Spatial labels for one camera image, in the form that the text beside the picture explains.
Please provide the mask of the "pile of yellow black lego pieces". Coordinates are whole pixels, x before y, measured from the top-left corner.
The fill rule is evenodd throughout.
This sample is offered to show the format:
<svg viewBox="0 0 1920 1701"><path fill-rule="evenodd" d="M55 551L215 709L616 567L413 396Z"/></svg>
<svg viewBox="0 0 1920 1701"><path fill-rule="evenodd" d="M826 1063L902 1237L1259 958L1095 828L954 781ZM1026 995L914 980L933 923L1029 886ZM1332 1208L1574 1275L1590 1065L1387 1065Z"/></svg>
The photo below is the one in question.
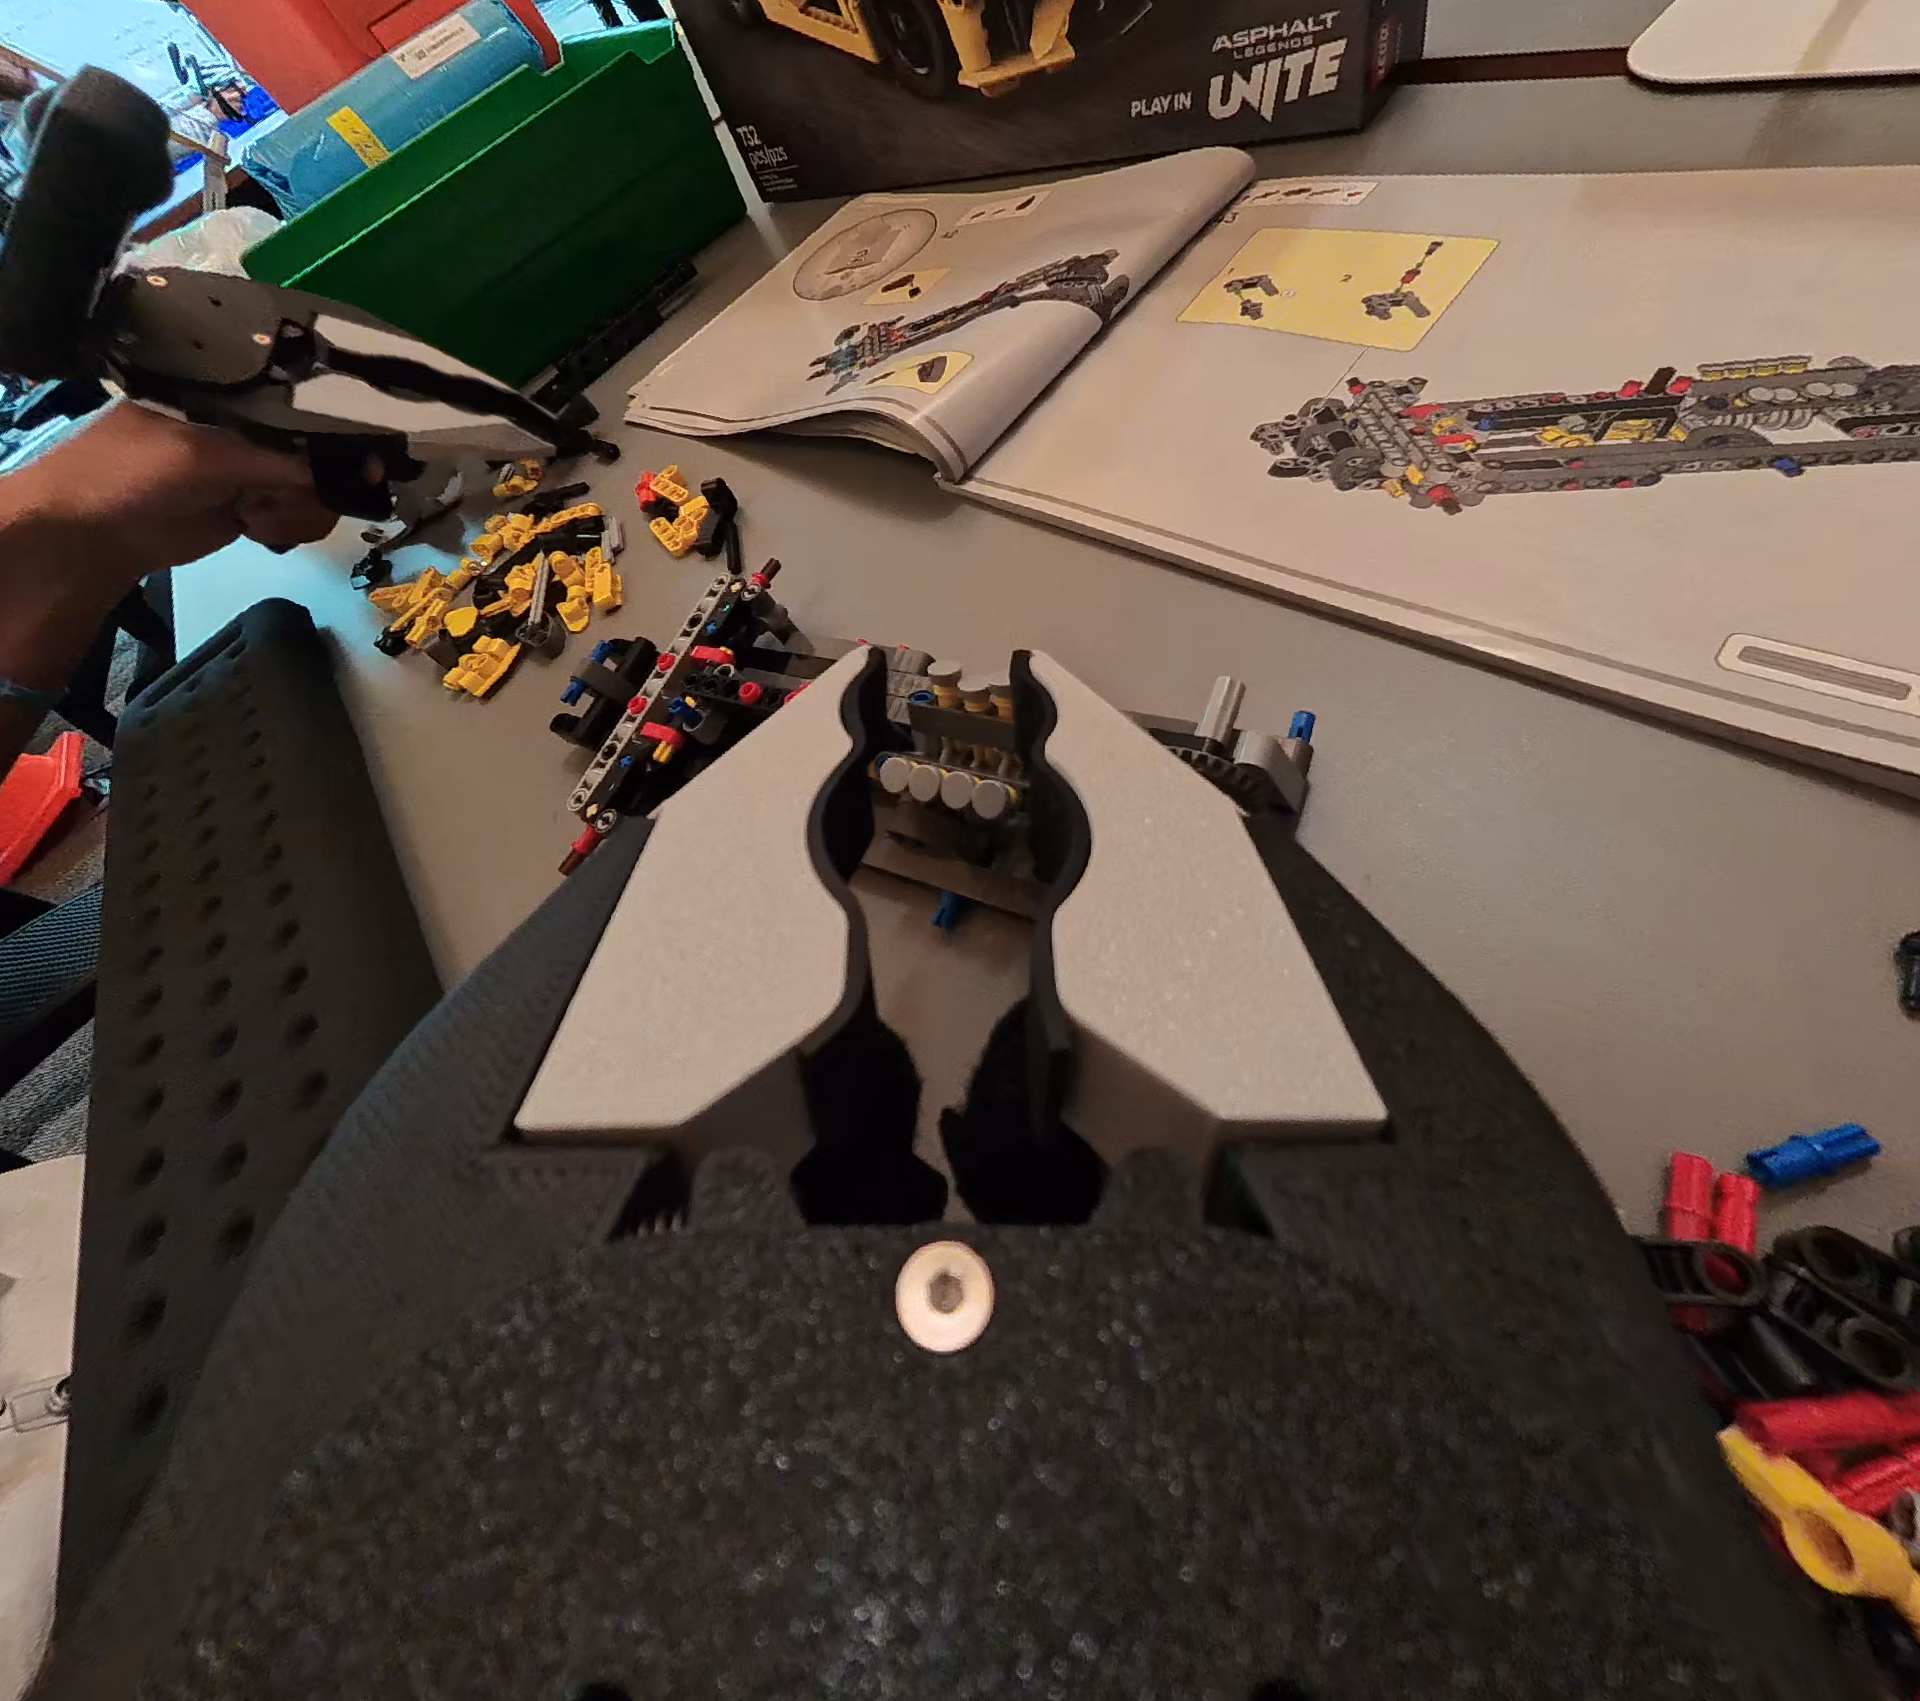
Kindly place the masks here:
<svg viewBox="0 0 1920 1701"><path fill-rule="evenodd" d="M637 518L610 512L591 486L545 459L492 464L477 525L452 555L398 577L391 548L353 565L349 581L381 618L375 644L393 658L421 657L446 694L489 701L527 658L562 658L572 641L624 602L621 572L628 527L684 558L734 548L734 501L722 481L691 486L676 464L645 469ZM430 527L455 524L446 514Z"/></svg>

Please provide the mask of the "blue wrapped package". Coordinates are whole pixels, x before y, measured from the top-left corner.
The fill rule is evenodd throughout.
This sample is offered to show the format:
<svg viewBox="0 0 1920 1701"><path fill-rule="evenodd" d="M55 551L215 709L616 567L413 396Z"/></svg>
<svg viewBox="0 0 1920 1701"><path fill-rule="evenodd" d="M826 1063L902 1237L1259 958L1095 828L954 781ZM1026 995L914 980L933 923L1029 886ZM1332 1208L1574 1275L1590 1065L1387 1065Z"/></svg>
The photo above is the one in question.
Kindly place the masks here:
<svg viewBox="0 0 1920 1701"><path fill-rule="evenodd" d="M292 217L518 70L547 63L542 41L506 0L468 0L255 134L241 164Z"/></svg>

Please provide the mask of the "pile of small lego pins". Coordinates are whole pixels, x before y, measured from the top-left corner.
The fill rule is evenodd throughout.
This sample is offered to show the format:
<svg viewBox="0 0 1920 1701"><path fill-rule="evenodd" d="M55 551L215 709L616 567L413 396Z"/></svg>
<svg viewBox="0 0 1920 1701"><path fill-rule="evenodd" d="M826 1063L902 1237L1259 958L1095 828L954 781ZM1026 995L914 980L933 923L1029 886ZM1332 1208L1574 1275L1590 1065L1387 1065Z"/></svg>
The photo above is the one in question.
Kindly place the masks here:
<svg viewBox="0 0 1920 1701"><path fill-rule="evenodd" d="M1776 1199L1868 1170L1859 1122L1735 1166L1675 1150L1636 1245L1772 1554L1892 1697L1918 1687L1916 1223L1884 1243L1831 1223L1767 1230Z"/></svg>

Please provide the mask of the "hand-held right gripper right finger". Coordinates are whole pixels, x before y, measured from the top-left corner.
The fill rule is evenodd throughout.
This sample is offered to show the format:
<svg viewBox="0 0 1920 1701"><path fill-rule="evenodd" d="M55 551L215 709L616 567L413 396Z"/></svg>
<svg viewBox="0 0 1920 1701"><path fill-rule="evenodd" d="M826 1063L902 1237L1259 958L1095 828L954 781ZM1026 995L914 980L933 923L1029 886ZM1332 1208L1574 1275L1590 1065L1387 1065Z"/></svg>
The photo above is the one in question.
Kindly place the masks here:
<svg viewBox="0 0 1920 1701"><path fill-rule="evenodd" d="M1389 1109L1282 894L1284 828L1040 651L1013 657L1029 983L943 1113L975 1216L1091 1216L1131 1156L1356 1143Z"/></svg>

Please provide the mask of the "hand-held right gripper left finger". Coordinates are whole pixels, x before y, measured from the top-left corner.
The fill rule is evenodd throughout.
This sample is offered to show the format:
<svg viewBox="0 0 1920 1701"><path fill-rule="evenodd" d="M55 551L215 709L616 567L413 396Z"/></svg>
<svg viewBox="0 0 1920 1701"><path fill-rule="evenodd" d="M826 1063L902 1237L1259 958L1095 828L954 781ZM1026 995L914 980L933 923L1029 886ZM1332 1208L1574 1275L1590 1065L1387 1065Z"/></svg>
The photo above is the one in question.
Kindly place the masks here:
<svg viewBox="0 0 1920 1701"><path fill-rule="evenodd" d="M889 706L886 652L857 644L643 827L518 1141L639 1143L682 1170L756 1150L805 1216L947 1213L853 893Z"/></svg>

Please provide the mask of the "person's left hand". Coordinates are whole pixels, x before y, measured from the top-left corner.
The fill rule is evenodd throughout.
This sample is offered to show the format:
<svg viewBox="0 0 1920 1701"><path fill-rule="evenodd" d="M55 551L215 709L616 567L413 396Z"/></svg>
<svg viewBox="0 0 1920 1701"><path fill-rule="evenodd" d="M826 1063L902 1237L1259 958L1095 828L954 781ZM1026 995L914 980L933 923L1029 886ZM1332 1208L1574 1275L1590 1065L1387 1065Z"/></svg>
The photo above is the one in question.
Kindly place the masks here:
<svg viewBox="0 0 1920 1701"><path fill-rule="evenodd" d="M147 577L336 524L300 454L116 401L2 479L2 675L67 687Z"/></svg>

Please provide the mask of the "black mesh chair seat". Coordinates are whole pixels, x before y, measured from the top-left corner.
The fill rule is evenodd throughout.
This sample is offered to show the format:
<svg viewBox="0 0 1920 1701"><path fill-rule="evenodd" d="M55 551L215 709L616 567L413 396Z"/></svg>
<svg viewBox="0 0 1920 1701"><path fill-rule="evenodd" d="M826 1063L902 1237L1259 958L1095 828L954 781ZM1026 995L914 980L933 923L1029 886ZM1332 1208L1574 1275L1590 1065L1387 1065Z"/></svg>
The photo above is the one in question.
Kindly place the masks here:
<svg viewBox="0 0 1920 1701"><path fill-rule="evenodd" d="M2 938L2 1094L95 1017L102 893L42 906Z"/></svg>

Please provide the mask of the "lego instruction booklet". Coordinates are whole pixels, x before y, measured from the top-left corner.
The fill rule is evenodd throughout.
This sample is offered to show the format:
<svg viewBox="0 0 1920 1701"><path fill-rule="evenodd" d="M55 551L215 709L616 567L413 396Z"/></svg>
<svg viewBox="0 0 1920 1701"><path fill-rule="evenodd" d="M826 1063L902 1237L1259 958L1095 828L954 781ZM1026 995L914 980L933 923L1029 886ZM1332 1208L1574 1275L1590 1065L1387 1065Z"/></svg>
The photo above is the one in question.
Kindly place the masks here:
<svg viewBox="0 0 1920 1701"><path fill-rule="evenodd" d="M634 386L1884 787L1918 775L1916 165L872 193Z"/></svg>

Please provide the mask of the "black lego frame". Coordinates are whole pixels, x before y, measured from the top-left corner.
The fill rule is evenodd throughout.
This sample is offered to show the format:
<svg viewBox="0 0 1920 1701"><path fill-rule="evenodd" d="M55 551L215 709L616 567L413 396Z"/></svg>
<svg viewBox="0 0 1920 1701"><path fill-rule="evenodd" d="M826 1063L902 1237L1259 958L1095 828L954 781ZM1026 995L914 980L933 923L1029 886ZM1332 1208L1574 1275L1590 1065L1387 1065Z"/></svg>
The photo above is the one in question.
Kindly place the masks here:
<svg viewBox="0 0 1920 1701"><path fill-rule="evenodd" d="M587 337L569 347L565 359L557 364L559 370L588 381L604 373L661 327L667 315L699 286L699 272L699 264L691 258L667 267L633 300L616 307L610 318L593 327Z"/></svg>
<svg viewBox="0 0 1920 1701"><path fill-rule="evenodd" d="M651 337L663 324L665 312L657 300L643 300L595 327L578 343L528 384L528 397L559 414L623 358Z"/></svg>

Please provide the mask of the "grey lego panel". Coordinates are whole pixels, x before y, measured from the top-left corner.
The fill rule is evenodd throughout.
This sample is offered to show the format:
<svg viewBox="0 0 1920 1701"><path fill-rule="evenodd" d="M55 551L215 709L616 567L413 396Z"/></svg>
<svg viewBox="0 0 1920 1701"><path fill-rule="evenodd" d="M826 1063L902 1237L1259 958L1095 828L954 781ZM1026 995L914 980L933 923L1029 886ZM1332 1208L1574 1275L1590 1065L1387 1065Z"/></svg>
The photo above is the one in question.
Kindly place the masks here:
<svg viewBox="0 0 1920 1701"><path fill-rule="evenodd" d="M446 514L461 510L466 496L466 476L461 467L430 471L395 488L395 507L385 519L366 525L361 534L368 558L385 556L406 538L430 527Z"/></svg>

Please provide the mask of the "lego chassis assembly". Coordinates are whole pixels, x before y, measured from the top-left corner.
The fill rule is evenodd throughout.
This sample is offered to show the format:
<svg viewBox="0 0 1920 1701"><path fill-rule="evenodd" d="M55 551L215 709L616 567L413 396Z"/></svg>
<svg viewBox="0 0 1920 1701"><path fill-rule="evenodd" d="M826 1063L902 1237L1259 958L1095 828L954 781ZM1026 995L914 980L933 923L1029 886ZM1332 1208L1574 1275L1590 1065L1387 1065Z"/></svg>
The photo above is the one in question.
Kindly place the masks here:
<svg viewBox="0 0 1920 1701"><path fill-rule="evenodd" d="M581 871L628 818L722 759L743 753L805 698L859 638L815 636L781 594L767 558L713 581L673 633L595 636L569 670L549 727L578 760L567 799L575 836L562 873ZM1031 918L1038 906L1034 770L1017 733L1005 670L970 669L925 646L882 642L885 706L868 744L874 836L866 866L940 894L934 923L973 904ZM1125 717L1227 794L1244 818L1297 824L1307 809L1319 715L1287 728L1244 719L1244 681L1214 681L1198 717Z"/></svg>

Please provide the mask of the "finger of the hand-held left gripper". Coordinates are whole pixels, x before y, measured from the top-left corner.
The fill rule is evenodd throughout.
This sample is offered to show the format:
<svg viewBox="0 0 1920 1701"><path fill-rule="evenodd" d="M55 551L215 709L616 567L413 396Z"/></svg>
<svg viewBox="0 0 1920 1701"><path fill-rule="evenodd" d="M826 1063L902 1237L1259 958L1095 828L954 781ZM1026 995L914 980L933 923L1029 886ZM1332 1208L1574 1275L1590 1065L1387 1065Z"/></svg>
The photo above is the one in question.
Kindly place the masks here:
<svg viewBox="0 0 1920 1701"><path fill-rule="evenodd" d="M562 411L484 375L430 375L421 388L382 388L323 372L290 384L290 425L310 436L393 436L423 462L473 454L490 462L555 459L587 449L598 410L575 399Z"/></svg>
<svg viewBox="0 0 1920 1701"><path fill-rule="evenodd" d="M335 302L319 303L304 320L303 330L308 341L308 359L306 368L300 370L300 381L323 372L342 372L382 388L421 388L430 375L484 375L504 384L503 380L457 359L432 343L425 343L400 330L377 324L361 309L344 307ZM616 455L619 446L593 432L587 439L587 449L569 455L581 454Z"/></svg>

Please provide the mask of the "green plastic bin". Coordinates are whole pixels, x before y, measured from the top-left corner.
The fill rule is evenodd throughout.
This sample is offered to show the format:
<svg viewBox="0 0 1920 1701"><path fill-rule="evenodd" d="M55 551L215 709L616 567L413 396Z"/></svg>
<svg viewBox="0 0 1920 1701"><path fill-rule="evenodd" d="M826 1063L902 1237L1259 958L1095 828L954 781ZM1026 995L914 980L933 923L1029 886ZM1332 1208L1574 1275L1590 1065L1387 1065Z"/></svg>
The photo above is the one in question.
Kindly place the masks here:
<svg viewBox="0 0 1920 1701"><path fill-rule="evenodd" d="M562 43L255 243L247 272L527 384L749 214L674 21Z"/></svg>

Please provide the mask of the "black perforated pad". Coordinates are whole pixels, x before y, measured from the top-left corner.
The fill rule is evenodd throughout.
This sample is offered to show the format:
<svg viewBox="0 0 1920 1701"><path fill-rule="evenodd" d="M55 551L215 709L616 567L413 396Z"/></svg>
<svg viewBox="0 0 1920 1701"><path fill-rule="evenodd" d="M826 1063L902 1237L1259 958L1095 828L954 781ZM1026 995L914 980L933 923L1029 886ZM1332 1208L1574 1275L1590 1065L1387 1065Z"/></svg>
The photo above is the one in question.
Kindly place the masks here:
<svg viewBox="0 0 1920 1701"><path fill-rule="evenodd" d="M332 649L270 598L116 730L67 1377L79 1612L252 1252L441 980Z"/></svg>

